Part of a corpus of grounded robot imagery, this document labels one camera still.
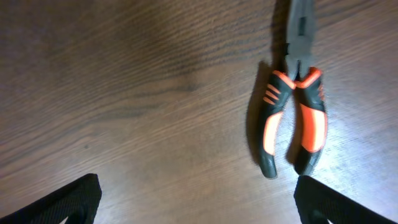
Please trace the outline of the orange black long-nose pliers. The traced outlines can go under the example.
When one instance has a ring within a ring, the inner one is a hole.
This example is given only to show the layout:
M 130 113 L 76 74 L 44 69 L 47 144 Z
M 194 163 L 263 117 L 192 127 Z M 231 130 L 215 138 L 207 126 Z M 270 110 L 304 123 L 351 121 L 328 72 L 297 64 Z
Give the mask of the orange black long-nose pliers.
M 259 117 L 259 165 L 269 179 L 277 177 L 275 139 L 286 102 L 294 96 L 302 119 L 300 144 L 294 160 L 298 175 L 309 175 L 324 148 L 328 118 L 322 71 L 313 66 L 314 0 L 291 0 L 282 45 L 282 63 L 270 75 Z

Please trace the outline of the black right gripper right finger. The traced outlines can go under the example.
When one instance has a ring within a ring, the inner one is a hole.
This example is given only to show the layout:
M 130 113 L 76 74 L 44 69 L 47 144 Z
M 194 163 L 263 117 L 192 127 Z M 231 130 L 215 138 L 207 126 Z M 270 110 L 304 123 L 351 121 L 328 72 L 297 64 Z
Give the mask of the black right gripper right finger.
M 303 224 L 397 224 L 314 178 L 298 178 L 294 199 Z

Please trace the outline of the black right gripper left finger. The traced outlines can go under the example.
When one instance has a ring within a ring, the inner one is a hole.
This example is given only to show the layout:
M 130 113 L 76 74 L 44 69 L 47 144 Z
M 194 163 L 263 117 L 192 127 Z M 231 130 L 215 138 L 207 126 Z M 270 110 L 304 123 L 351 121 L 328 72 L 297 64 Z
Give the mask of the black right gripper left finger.
M 86 174 L 34 203 L 1 218 L 1 224 L 93 224 L 102 191 L 98 176 Z

